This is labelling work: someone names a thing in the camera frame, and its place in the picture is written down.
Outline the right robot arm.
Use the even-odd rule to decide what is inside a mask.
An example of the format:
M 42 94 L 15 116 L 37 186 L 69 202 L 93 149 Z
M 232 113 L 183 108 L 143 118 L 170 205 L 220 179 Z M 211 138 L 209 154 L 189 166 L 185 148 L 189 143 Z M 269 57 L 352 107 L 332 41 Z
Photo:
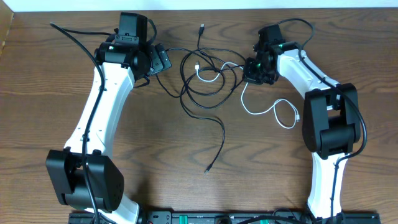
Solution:
M 243 68 L 246 83 L 273 85 L 287 79 L 304 99 L 302 136 L 312 153 L 312 186 L 307 215 L 314 223 L 341 223 L 340 192 L 353 146 L 365 138 L 357 90 L 323 73 L 297 42 L 286 41 L 278 24 L 258 32 L 256 56 Z

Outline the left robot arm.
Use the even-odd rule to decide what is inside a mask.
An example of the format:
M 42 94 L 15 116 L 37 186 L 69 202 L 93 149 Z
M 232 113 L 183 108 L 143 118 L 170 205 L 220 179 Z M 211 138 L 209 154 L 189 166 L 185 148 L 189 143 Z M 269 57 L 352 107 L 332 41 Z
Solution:
M 137 202 L 124 194 L 124 177 L 113 163 L 113 142 L 124 103 L 140 79 L 170 68 L 170 59 L 147 30 L 146 16 L 123 12 L 119 27 L 88 54 L 93 84 L 80 120 L 62 150 L 45 165 L 59 203 L 83 210 L 85 223 L 145 223 Z

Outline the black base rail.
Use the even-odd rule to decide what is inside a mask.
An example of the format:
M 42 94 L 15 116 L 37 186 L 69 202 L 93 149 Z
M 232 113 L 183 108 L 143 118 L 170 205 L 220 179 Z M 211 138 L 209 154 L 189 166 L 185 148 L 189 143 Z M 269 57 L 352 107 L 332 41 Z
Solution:
M 306 212 L 291 212 L 287 209 L 278 209 L 267 213 L 177 213 L 169 211 L 152 211 L 139 217 L 138 223 L 152 224 L 217 224 L 241 223 L 254 219 L 256 223 L 365 223 L 380 224 L 380 216 L 376 213 L 342 213 L 336 220 L 312 220 Z

